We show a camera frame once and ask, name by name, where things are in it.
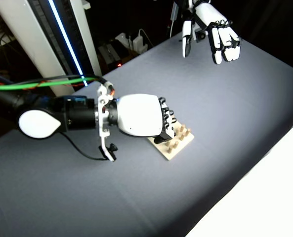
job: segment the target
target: robotic hand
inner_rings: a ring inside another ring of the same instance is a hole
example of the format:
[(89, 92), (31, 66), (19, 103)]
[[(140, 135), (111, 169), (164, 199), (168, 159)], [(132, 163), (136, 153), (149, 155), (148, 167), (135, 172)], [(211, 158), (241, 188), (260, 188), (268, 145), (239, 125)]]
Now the robotic hand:
[(191, 49), (191, 39), (197, 42), (204, 39), (205, 31), (212, 50), (212, 57), (216, 64), (223, 58), (230, 62), (240, 56), (240, 38), (231, 28), (228, 21), (218, 12), (209, 0), (188, 0), (182, 5), (185, 21), (182, 28), (182, 54), (187, 57)]
[[(0, 78), (3, 84), (10, 84)], [(113, 98), (113, 85), (103, 79), (98, 89), (98, 103), (85, 96), (49, 97), (14, 90), (0, 91), (0, 116), (15, 122), (28, 137), (44, 139), (58, 132), (94, 129), (98, 125), (105, 159), (115, 161), (114, 144), (106, 146), (110, 136), (108, 126), (117, 125), (131, 136), (155, 137), (155, 143), (174, 138), (172, 124), (176, 119), (166, 105), (165, 98), (155, 95), (132, 94)]]

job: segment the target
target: blue led light strip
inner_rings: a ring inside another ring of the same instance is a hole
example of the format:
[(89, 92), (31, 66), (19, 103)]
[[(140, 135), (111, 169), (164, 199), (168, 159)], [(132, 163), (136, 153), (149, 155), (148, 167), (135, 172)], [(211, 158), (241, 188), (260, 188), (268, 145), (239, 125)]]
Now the blue led light strip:
[[(65, 42), (67, 44), (67, 47), (69, 49), (69, 52), (71, 53), (71, 56), (72, 56), (72, 58), (73, 58), (73, 60), (75, 62), (75, 65), (76, 65), (77, 69), (78, 69), (78, 72), (79, 72), (80, 75), (82, 75), (83, 74), (83, 71), (81, 69), (81, 66), (79, 65), (79, 62), (78, 62), (77, 58), (76, 58), (75, 52), (73, 50), (73, 47), (72, 47), (72, 45), (71, 45), (71, 43), (70, 43), (70, 41), (68, 39), (68, 36), (67, 36), (66, 31), (64, 29), (64, 26), (62, 24), (61, 18), (58, 15), (58, 12), (57, 12), (57, 9), (55, 7), (55, 4), (54, 4), (53, 0), (48, 0), (48, 2), (49, 2), (50, 6), (52, 8), (52, 11), (53, 11), (54, 16), (55, 16), (55, 19), (56, 19), (56, 21), (58, 23), (59, 29), (62, 32), (62, 35), (64, 37), (64, 40), (65, 40)], [(88, 86), (88, 84), (87, 84), (87, 82), (85, 80), (83, 82), (84, 82), (84, 85), (85, 86)]]

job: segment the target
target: gray table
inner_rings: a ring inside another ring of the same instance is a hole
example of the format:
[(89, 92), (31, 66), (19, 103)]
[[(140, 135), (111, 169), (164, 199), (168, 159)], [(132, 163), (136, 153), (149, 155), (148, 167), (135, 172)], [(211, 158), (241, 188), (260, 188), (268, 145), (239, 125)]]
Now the gray table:
[[(244, 42), (212, 62), (208, 40), (181, 56), (176, 36), (106, 78), (116, 95), (167, 98), (195, 139), (167, 161), (145, 138), (112, 129), (115, 163), (82, 157), (60, 134), (0, 138), (0, 236), (185, 236), (293, 124), (293, 68)], [(77, 94), (96, 97), (96, 85)], [(100, 156), (96, 131), (70, 132)]]

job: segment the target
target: wooden board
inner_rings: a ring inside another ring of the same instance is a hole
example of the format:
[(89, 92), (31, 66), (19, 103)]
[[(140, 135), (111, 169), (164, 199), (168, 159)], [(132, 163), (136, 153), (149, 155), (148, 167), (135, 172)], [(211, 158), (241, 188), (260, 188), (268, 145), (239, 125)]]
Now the wooden board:
[[(182, 124), (180, 124), (178, 121), (173, 124), (173, 127), (176, 136), (172, 140), (170, 140), (169, 144), (167, 144), (168, 142), (155, 144), (154, 138), (147, 138), (168, 160), (173, 159), (182, 149), (184, 149), (187, 146), (187, 144), (189, 144), (195, 138), (195, 136), (191, 132), (189, 132), (189, 134), (186, 136), (186, 127), (184, 127), (183, 131), (180, 132)], [(178, 142), (178, 145), (176, 148), (174, 148), (173, 146), (176, 142)]]

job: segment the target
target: wooden block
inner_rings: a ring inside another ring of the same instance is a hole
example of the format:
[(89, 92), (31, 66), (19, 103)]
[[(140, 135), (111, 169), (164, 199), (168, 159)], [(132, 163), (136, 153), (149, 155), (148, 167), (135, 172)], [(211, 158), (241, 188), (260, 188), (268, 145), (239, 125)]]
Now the wooden block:
[(182, 125), (177, 121), (176, 123), (173, 123), (173, 127), (176, 136), (171, 139), (169, 143), (162, 142), (161, 144), (155, 144), (154, 138), (147, 138), (168, 160), (173, 159), (182, 149), (187, 146), (187, 144), (189, 144), (195, 138), (195, 136), (190, 132), (190, 129), (187, 129), (184, 133), (180, 132), (180, 130), (185, 130), (186, 126), (184, 124)]

